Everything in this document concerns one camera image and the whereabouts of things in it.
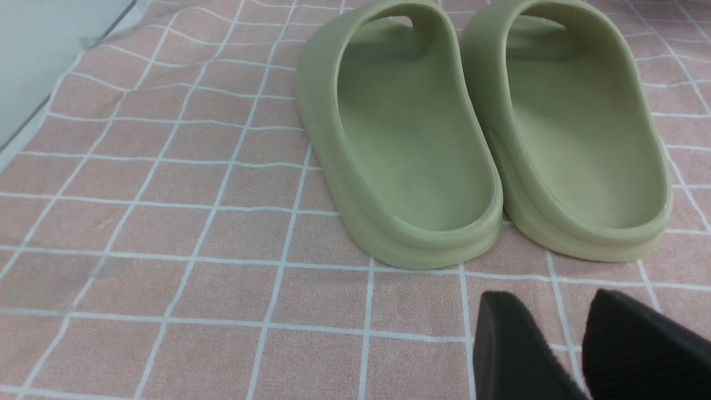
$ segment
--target pink checkered mat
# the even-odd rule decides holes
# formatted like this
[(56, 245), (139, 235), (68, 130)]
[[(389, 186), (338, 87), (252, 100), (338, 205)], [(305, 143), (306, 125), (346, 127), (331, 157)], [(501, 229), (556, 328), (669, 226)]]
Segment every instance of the pink checkered mat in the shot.
[[(486, 3), (442, 1), (457, 28)], [(426, 273), (352, 243), (296, 113), (305, 39), (360, 5), (154, 1), (80, 57), (4, 154), (0, 399), (472, 399), (485, 290), (518, 295), (581, 385), (597, 288), (711, 337), (711, 4), (594, 2), (670, 155), (662, 249), (588, 263), (505, 222), (483, 256)]]

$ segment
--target slide sandal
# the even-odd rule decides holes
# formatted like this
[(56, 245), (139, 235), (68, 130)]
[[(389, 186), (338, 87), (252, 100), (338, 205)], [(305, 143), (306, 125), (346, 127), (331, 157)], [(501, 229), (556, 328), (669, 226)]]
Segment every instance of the slide sandal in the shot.
[(501, 180), (456, 32), (436, 3), (386, 0), (336, 17), (304, 46), (295, 91), (336, 208), (363, 250), (421, 270), (498, 240)]
[(516, 296), (484, 292), (474, 336), (478, 400), (586, 400)]
[(634, 58), (579, 0), (500, 0), (461, 38), (472, 103), (504, 206), (558, 253), (634, 260), (655, 250), (672, 187)]
[(592, 301), (582, 368), (594, 399), (711, 399), (711, 342), (616, 291)]

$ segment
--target fabric texture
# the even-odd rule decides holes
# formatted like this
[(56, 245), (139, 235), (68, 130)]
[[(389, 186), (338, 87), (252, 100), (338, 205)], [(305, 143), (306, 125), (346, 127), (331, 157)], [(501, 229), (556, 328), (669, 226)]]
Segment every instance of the fabric texture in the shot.
[[(154, 1), (81, 55), (0, 173), (0, 399), (472, 399), (485, 290), (523, 301), (579, 385), (597, 288), (711, 337), (708, 3), (590, 0), (671, 161), (659, 251), (589, 263), (505, 221), (413, 273), (352, 243), (294, 104), (304, 41), (363, 1)], [(486, 0), (442, 5), (461, 29)]]

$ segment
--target pink grid towel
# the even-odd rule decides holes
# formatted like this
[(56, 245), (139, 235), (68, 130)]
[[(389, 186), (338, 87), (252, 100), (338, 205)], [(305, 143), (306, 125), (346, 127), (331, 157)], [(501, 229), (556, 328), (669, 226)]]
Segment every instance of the pink grid towel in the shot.
[[(702, 1), (593, 3), (627, 36), (669, 151), (662, 249), (587, 263), (505, 222), (485, 255), (426, 273), (351, 242), (294, 106), (304, 40), (362, 1), (154, 1), (4, 154), (0, 399), (470, 399), (484, 290), (521, 297), (580, 384), (598, 287), (711, 337)], [(486, 3), (442, 2), (457, 28)]]

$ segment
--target sage green slipper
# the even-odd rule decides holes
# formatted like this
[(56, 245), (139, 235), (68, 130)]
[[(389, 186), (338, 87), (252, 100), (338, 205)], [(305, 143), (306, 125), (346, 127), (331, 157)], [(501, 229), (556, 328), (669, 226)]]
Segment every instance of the sage green slipper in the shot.
[(363, 250), (428, 269), (498, 240), (501, 181), (454, 27), (436, 3), (379, 1), (322, 26), (304, 46), (295, 91), (338, 212)]
[(632, 54), (578, 0), (500, 0), (461, 39), (504, 206), (558, 253), (634, 260), (661, 242), (672, 188)]

